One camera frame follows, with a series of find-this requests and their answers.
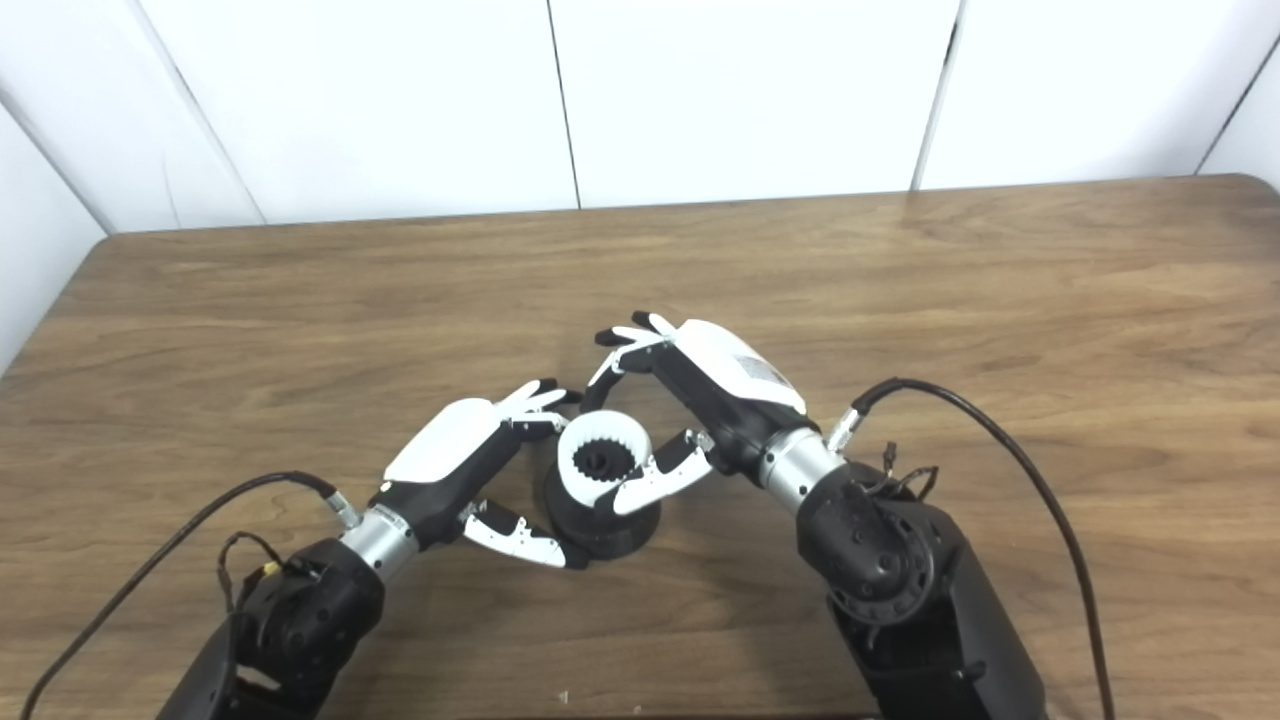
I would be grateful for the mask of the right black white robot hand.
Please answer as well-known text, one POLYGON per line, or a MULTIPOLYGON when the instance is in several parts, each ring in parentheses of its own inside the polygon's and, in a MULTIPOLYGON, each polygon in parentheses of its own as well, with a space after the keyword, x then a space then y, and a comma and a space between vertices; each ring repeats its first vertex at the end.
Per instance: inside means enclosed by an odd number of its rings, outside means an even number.
POLYGON ((675 327, 655 313, 635 311, 632 325, 595 336, 611 354, 588 382, 581 409, 603 407, 627 374, 653 374, 700 423, 686 429, 605 492, 617 516, 678 493, 713 471, 741 474, 792 515, 813 488, 805 475, 771 478, 796 438, 817 437, 800 393, 735 333, 687 319, 675 327))

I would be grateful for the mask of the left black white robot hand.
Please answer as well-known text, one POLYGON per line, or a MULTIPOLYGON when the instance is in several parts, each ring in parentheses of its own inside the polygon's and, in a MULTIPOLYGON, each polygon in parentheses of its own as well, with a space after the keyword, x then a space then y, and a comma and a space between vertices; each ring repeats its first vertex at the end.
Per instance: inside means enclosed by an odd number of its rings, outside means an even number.
POLYGON ((525 445, 564 430, 558 406, 581 400, 544 378, 500 401, 472 397, 444 406, 387 466, 364 523, 344 543, 385 579, 415 553, 460 538, 526 562, 586 569, 584 550, 480 496, 525 445))

